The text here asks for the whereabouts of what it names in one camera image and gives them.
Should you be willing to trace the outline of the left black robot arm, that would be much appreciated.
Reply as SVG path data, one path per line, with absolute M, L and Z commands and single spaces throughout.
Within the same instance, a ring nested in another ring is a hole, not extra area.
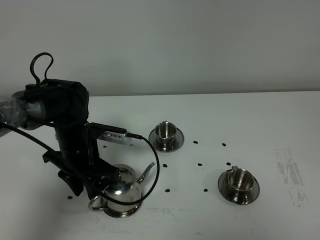
M 86 190 L 91 199 L 119 175 L 117 167 L 100 158 L 97 140 L 121 143 L 127 130 L 89 123 L 88 105 L 89 93 L 81 83 L 44 80 L 1 99 L 0 123 L 25 130 L 53 127 L 59 150 L 49 149 L 43 161 L 59 168 L 59 178 L 76 196 Z

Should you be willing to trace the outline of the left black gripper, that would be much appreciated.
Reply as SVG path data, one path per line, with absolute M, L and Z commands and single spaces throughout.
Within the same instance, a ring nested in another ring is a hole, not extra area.
M 61 169 L 58 177 L 70 187 L 75 196 L 79 196 L 85 187 L 91 200 L 99 196 L 110 182 L 119 179 L 119 169 L 100 158 L 97 140 L 105 131 L 125 133 L 126 129 L 86 122 L 54 130 L 60 148 L 60 152 L 56 153 L 59 158 L 54 161 Z M 104 178 L 86 178 L 82 183 L 76 176 Z

